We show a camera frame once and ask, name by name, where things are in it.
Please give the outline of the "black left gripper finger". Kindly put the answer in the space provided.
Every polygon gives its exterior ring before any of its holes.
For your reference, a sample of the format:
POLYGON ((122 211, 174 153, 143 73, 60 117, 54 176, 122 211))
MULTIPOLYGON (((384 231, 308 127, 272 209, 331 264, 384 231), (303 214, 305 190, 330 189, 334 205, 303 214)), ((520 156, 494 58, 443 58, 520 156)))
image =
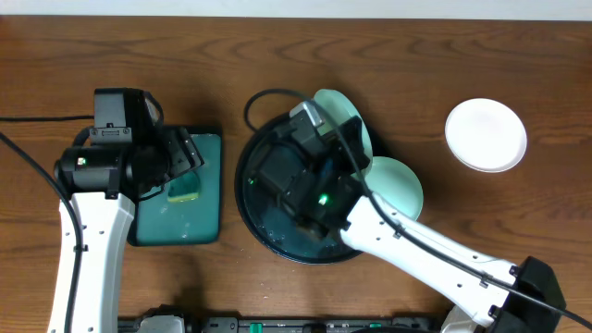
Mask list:
POLYGON ((168 175, 171 179, 176 179, 189 172, 181 172, 178 168, 179 158, 179 129, 166 129, 164 132, 166 140, 166 150, 170 156, 170 167, 168 175))
POLYGON ((181 172, 192 171, 201 167, 204 160, 197 149, 190 133, 183 127, 179 128, 179 158, 178 168, 181 172))

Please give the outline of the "green yellow sponge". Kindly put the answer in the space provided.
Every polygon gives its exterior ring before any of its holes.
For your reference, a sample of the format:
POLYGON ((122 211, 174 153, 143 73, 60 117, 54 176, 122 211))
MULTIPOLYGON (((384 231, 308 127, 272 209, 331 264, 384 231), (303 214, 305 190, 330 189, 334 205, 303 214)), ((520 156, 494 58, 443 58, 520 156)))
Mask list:
POLYGON ((196 172, 188 172, 169 183, 167 200, 180 203, 197 199, 201 191, 201 181, 196 172))

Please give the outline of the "green plate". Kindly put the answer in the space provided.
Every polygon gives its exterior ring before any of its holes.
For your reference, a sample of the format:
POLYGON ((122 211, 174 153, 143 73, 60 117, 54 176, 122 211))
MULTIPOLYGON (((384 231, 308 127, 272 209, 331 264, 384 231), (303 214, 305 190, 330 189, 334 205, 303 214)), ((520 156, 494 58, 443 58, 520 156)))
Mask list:
POLYGON ((420 216, 424 205, 423 188, 414 172, 402 162, 375 156, 364 180, 371 191, 380 194, 409 218, 416 220, 420 216))
POLYGON ((373 147, 369 132, 360 112, 350 99, 337 90, 321 89, 315 93, 314 100, 322 106, 339 125, 342 125, 353 117, 358 117, 362 120, 362 145, 364 148, 364 154, 369 158, 369 165, 362 167, 361 171, 362 174, 366 176, 372 168, 373 147))

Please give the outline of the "white plate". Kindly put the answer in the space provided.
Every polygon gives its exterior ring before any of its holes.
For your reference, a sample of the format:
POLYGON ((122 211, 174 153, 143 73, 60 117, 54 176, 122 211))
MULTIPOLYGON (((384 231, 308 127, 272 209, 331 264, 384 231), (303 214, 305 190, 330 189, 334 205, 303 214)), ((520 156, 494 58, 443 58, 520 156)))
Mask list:
POLYGON ((505 104, 474 98, 456 105, 445 123, 445 140, 464 165, 485 173, 517 166, 527 149, 522 120, 505 104))

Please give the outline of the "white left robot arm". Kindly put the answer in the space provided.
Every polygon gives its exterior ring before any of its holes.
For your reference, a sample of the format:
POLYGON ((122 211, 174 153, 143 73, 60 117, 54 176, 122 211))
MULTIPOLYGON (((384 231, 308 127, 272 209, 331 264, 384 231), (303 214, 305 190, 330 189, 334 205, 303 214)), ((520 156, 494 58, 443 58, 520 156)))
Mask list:
POLYGON ((61 249, 50 332, 117 331, 124 250, 218 234, 221 139, 181 126, 83 129, 55 164, 61 249))

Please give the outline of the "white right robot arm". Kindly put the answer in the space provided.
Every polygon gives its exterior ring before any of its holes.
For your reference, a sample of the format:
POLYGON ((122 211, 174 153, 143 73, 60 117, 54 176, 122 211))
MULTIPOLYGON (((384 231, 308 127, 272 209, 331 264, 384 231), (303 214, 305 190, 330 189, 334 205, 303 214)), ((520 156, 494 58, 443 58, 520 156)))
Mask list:
POLYGON ((368 253, 453 303, 448 327, 465 332, 552 332, 565 310, 551 267, 473 251, 418 221, 416 179, 389 173, 358 117, 336 129, 282 116, 248 141, 237 168, 240 214, 285 258, 312 265, 368 253))

